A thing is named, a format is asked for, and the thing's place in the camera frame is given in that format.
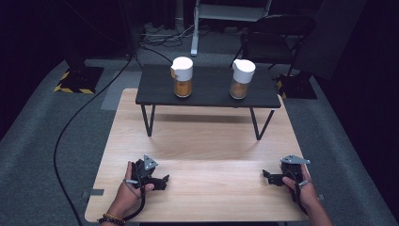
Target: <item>cup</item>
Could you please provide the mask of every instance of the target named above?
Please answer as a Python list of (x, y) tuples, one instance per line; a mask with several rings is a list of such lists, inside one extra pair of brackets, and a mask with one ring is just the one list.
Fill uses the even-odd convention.
[(236, 59), (232, 63), (234, 74), (231, 80), (230, 96), (234, 99), (243, 99), (247, 96), (249, 83), (255, 73), (255, 64), (247, 59)]
[(185, 56), (177, 57), (170, 67), (174, 80), (174, 93), (178, 97), (187, 97), (192, 91), (193, 61)]

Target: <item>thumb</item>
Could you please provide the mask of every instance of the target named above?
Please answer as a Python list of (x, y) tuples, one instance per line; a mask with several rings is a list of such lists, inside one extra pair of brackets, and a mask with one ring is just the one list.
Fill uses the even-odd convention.
[(155, 188), (155, 185), (154, 185), (154, 184), (147, 184), (147, 185), (145, 186), (146, 192), (152, 191), (154, 188)]
[(291, 189), (295, 189), (295, 181), (294, 180), (292, 180), (288, 177), (283, 177), (282, 182), (284, 182)]

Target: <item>brown liquid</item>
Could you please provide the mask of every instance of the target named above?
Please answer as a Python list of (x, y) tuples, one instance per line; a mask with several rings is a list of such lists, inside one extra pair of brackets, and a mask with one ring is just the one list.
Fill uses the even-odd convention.
[(191, 80), (177, 81), (175, 80), (174, 92), (178, 97), (186, 97), (191, 94)]
[(233, 81), (230, 87), (230, 95), (235, 99), (243, 99), (247, 96), (248, 84)]

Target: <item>black table leg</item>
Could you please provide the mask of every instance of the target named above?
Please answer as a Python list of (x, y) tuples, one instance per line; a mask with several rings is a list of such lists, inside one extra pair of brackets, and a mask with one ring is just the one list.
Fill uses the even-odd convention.
[(254, 127), (254, 129), (255, 129), (256, 139), (257, 139), (257, 140), (261, 140), (261, 139), (262, 139), (262, 136), (263, 136), (263, 134), (264, 134), (264, 131), (266, 130), (267, 125), (269, 124), (270, 120), (272, 119), (272, 116), (273, 116), (273, 114), (274, 114), (274, 112), (275, 112), (275, 109), (272, 109), (272, 110), (270, 111), (269, 117), (267, 117), (267, 120), (266, 120), (266, 122), (264, 123), (262, 132), (261, 132), (260, 134), (259, 134), (259, 130), (258, 130), (258, 123), (256, 122), (255, 112), (253, 111), (253, 108), (252, 108), (252, 107), (250, 107), (249, 110), (250, 110), (250, 116), (251, 116), (251, 118), (252, 118), (253, 127)]
[(146, 125), (147, 135), (150, 137), (152, 135), (152, 125), (153, 125), (153, 115), (155, 113), (155, 105), (152, 106), (150, 124), (147, 119), (146, 106), (141, 105), (141, 112), (143, 113), (144, 124)]

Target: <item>black table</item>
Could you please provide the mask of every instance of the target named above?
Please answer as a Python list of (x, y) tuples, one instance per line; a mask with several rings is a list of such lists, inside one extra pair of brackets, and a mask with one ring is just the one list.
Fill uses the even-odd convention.
[[(156, 105), (248, 107), (256, 138), (260, 140), (273, 116), (275, 108), (281, 107), (273, 81), (266, 73), (267, 70), (256, 70), (249, 84), (247, 97), (236, 100), (229, 94), (233, 74), (232, 69), (229, 67), (194, 66), (192, 93), (186, 98), (180, 98), (173, 91), (170, 66), (145, 65), (138, 86), (136, 104), (141, 105), (147, 135), (149, 137), (152, 135)], [(152, 105), (150, 123), (147, 118), (146, 105)], [(261, 133), (258, 130), (253, 108), (271, 108)]]

